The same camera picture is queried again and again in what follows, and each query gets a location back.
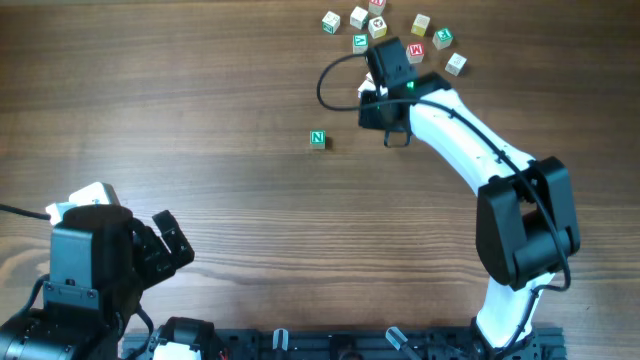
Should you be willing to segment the wooden block green letter N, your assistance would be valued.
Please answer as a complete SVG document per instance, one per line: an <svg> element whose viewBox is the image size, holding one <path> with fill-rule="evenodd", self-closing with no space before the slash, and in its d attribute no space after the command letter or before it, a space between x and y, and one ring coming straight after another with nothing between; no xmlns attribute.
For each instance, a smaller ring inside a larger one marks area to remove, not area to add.
<svg viewBox="0 0 640 360"><path fill-rule="evenodd" d="M324 130L312 130L310 132L310 146L312 149L325 149L326 143L326 132Z"/></svg>

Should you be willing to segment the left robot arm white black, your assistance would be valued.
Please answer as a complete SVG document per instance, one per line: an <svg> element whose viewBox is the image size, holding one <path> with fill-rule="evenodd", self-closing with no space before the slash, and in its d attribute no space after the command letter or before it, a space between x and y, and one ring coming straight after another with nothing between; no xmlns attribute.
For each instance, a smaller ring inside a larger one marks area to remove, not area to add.
<svg viewBox="0 0 640 360"><path fill-rule="evenodd" d="M215 359L211 323L171 318L156 329L140 300L195 252L169 211L149 227L120 205L68 210L51 234L50 270L1 327L4 359L115 359L132 316L147 326L128 359Z"/></svg>

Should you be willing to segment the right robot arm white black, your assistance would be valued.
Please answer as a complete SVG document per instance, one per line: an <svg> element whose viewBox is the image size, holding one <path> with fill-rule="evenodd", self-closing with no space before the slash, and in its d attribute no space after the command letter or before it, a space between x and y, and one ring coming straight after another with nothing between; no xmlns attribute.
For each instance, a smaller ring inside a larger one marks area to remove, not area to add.
<svg viewBox="0 0 640 360"><path fill-rule="evenodd" d="M580 235L569 173L500 138L439 74L418 76L405 51L393 38L365 52L374 87L360 96L359 123L428 144L474 192L475 247L489 275L474 327L488 356L506 357L529 341L542 293L571 285Z"/></svg>

